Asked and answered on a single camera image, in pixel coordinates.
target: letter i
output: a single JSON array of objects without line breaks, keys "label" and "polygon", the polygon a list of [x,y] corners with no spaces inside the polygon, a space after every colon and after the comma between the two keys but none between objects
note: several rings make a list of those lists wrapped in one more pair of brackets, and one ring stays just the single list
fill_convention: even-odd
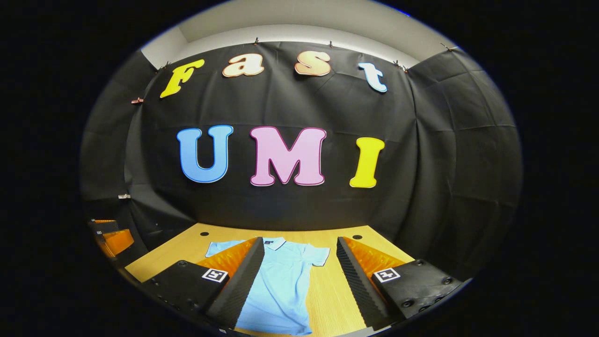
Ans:
[{"label": "letter i", "polygon": [[349,185],[358,188],[372,188],[376,185],[374,178],[376,162],[385,143],[380,139],[363,137],[356,140],[356,145],[360,148],[360,159],[356,176],[349,181]]}]

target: yellow letter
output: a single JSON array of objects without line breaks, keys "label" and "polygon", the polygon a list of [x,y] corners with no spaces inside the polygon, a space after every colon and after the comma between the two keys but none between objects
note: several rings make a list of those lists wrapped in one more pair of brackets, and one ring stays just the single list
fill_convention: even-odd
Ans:
[{"label": "yellow letter", "polygon": [[237,77],[241,74],[254,76],[264,70],[264,67],[262,66],[262,55],[260,54],[239,55],[230,59],[229,63],[230,64],[223,69],[223,76],[225,77]]},{"label": "yellow letter", "polygon": [[331,66],[327,63],[330,60],[329,54],[324,52],[301,52],[295,71],[302,75],[324,76],[331,72]]},{"label": "yellow letter", "polygon": [[358,138],[356,144],[360,148],[360,159],[356,176],[349,181],[351,187],[371,188],[376,185],[374,169],[379,159],[379,152],[385,147],[385,143],[376,138]]},{"label": "yellow letter", "polygon": [[182,65],[181,67],[177,67],[173,70],[173,76],[171,80],[168,81],[167,88],[160,94],[160,98],[164,98],[166,96],[176,94],[181,90],[179,86],[179,81],[181,83],[187,82],[193,74],[194,68],[199,68],[204,65],[204,60],[199,60],[195,62],[188,63],[186,65]]}]

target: orange object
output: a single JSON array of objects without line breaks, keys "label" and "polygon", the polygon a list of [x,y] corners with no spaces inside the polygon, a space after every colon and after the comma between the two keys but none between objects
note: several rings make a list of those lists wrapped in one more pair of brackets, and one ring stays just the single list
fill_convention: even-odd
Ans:
[{"label": "orange object", "polygon": [[134,241],[128,229],[102,234],[102,236],[104,237],[104,242],[98,241],[98,245],[108,257],[115,257],[131,246]]},{"label": "orange object", "polygon": [[212,255],[209,258],[197,262],[197,265],[206,268],[214,268],[218,270],[224,270],[229,273],[229,277],[232,278],[235,272],[239,268],[241,262],[246,257],[247,252],[250,251],[252,245],[256,242],[256,238],[249,239],[241,242],[233,247],[225,249],[224,251]]},{"label": "orange object", "polygon": [[368,276],[370,283],[372,283],[377,291],[378,289],[371,279],[374,272],[405,264],[405,261],[401,261],[356,240],[349,239],[348,237],[343,237],[343,239],[347,243],[349,249],[351,249],[353,256],[356,257],[356,260],[362,267],[364,273],[366,273],[366,276]]}]

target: peach letter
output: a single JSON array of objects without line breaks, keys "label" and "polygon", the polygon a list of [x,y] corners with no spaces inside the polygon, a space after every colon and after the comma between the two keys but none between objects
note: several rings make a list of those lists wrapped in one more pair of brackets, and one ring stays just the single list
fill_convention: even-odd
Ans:
[{"label": "peach letter", "polygon": [[264,70],[262,55],[243,54],[229,60],[229,65],[223,69],[223,76],[237,77],[239,75],[254,76]]},{"label": "peach letter", "polygon": [[331,72],[331,66],[327,63],[330,60],[329,54],[324,52],[301,52],[295,71],[302,75],[324,76]]}]

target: letter u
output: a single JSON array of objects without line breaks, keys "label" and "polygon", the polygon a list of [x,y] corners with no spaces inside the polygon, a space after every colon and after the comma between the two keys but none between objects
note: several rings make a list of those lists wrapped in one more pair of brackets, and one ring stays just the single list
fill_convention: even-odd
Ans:
[{"label": "letter u", "polygon": [[198,163],[198,138],[202,136],[200,129],[179,131],[181,168],[189,179],[195,182],[210,183],[224,177],[229,166],[228,137],[233,133],[230,125],[216,125],[208,129],[214,139],[214,164],[203,168]]}]

